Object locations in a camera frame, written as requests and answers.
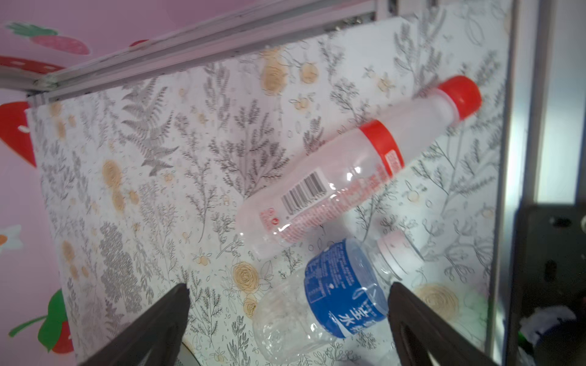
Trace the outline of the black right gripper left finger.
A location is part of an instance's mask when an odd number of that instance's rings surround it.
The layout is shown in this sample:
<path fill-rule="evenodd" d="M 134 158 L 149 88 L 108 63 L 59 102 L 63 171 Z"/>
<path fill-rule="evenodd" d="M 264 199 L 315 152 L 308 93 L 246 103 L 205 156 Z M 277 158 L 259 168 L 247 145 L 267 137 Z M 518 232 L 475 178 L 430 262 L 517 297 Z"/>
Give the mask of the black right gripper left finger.
<path fill-rule="evenodd" d="M 190 309 L 189 289 L 173 287 L 84 365 L 174 365 Z"/>

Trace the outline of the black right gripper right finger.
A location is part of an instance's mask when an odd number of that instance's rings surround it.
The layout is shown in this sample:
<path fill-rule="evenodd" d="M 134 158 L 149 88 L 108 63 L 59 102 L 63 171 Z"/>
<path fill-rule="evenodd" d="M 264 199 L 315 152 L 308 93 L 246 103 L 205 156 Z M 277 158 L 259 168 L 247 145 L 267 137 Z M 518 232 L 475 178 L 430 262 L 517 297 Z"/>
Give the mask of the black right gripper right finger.
<path fill-rule="evenodd" d="M 388 322 L 402 365 L 493 365 L 447 322 L 403 284 L 388 297 Z"/>

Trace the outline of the clear bottle blue label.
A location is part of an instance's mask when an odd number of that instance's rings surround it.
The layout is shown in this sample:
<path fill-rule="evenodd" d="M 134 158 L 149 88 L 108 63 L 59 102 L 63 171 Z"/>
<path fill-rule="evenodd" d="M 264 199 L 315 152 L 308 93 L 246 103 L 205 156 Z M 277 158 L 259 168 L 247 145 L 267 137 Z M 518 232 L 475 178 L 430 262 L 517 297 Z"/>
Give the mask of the clear bottle blue label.
<path fill-rule="evenodd" d="M 423 265 L 401 230 L 328 246 L 259 301 L 253 314 L 259 352 L 268 362 L 289 364 L 380 323 L 389 315 L 392 283 Z"/>

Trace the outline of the clear bottle red cap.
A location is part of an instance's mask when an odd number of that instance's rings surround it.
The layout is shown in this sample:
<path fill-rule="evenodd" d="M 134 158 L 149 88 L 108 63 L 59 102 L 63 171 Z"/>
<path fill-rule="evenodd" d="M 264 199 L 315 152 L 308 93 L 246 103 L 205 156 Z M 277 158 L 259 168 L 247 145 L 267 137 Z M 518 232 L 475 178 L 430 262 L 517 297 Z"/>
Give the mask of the clear bottle red cap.
<path fill-rule="evenodd" d="M 258 259 L 279 254 L 368 200 L 449 127 L 481 106 L 477 84 L 454 76 L 421 99 L 388 108 L 325 143 L 280 180 L 247 198 L 236 216 L 237 238 Z"/>

